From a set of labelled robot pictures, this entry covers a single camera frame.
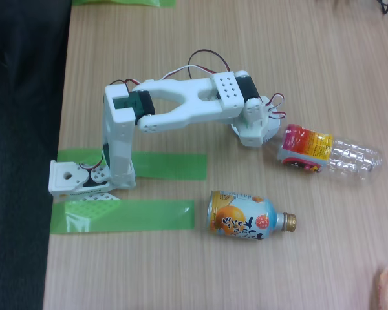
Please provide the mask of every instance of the gold bottle cap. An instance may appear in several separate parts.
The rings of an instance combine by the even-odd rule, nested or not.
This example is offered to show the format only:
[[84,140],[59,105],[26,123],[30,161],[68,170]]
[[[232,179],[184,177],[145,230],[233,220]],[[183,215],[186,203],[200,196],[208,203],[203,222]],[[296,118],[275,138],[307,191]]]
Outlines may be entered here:
[[291,233],[296,229],[296,215],[283,213],[285,216],[285,222],[283,223],[282,231],[290,231]]

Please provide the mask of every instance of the clear plastic bottle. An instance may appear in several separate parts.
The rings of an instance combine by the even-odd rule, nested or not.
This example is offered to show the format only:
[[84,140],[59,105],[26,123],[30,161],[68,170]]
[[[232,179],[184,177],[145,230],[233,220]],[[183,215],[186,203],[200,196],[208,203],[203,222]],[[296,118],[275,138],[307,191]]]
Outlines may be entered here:
[[268,142],[285,165],[320,172],[350,183],[369,183],[382,165],[380,151],[351,141],[288,125]]

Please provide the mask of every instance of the green adhesive tape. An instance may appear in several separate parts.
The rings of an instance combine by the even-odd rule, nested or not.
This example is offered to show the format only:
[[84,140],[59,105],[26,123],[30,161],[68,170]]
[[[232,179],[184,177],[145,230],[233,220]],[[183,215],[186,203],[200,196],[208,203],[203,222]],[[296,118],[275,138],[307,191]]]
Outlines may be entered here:
[[51,234],[193,229],[193,200],[67,201],[52,208]]
[[114,2],[122,5],[150,5],[161,7],[175,6],[176,0],[73,0],[72,5],[84,5],[85,3]]
[[[66,149],[58,152],[58,161],[94,165],[102,156],[101,149]],[[169,180],[205,180],[206,154],[133,152],[136,176]]]

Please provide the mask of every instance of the wooden table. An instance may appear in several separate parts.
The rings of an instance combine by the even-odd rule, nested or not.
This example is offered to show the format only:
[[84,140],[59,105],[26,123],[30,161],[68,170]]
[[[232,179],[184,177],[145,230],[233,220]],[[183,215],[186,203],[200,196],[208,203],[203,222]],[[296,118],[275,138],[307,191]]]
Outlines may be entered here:
[[[287,122],[383,150],[379,179],[346,187],[283,167],[220,123],[136,131],[134,150],[207,153],[208,178],[137,179],[136,189],[113,194],[195,200],[198,229],[52,235],[44,308],[375,309],[388,264],[388,14],[373,0],[74,7],[60,149],[101,147],[111,81],[158,79],[200,48],[247,70],[261,94],[282,92]],[[223,70],[208,54],[194,62]],[[159,112],[174,106],[156,102]],[[213,189],[269,197],[296,214],[297,229],[262,242],[200,232]]]

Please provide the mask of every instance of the white robotic arm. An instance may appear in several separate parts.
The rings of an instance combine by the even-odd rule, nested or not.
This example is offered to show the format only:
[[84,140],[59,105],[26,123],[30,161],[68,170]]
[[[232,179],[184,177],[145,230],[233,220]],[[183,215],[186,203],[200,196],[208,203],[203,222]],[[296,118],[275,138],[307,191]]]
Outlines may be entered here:
[[[152,99],[175,101],[179,106],[155,115]],[[86,171],[75,163],[52,161],[49,191],[63,200],[134,187],[131,149],[135,125],[142,132],[151,133],[221,121],[232,125],[243,145],[259,147],[279,129],[280,121],[270,118],[273,111],[268,98],[259,95],[245,71],[216,73],[187,81],[149,80],[132,92],[128,92],[125,84],[106,86],[103,156],[107,166]]]

